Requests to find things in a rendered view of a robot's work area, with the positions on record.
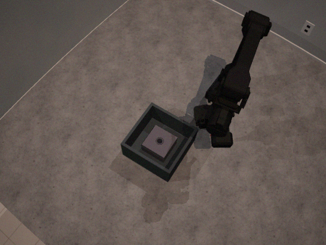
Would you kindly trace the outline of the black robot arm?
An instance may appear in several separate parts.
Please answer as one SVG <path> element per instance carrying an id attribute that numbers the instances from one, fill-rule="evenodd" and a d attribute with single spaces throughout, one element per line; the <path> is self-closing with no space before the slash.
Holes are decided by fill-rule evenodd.
<path id="1" fill-rule="evenodd" d="M 232 63 L 227 64 L 220 72 L 218 81 L 221 83 L 214 88 L 217 92 L 213 103 L 194 107 L 195 123 L 200 129 L 205 128 L 216 137 L 225 137 L 233 112 L 239 114 L 244 109 L 250 95 L 249 70 L 259 41 L 270 31 L 272 23 L 269 20 L 269 17 L 253 10 L 246 12 L 241 24 L 243 39 Z M 239 106 L 237 103 L 241 99 Z"/>

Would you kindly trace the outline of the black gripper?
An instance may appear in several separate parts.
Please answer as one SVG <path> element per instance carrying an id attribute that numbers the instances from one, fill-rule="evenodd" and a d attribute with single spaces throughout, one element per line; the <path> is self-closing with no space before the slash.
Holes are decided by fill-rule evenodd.
<path id="1" fill-rule="evenodd" d="M 207 94 L 208 103 L 213 101 L 217 90 L 211 90 Z M 212 147 L 231 147 L 233 145 L 232 133 L 228 129 L 227 135 L 225 137 L 215 137 L 211 135 L 211 144 Z"/>

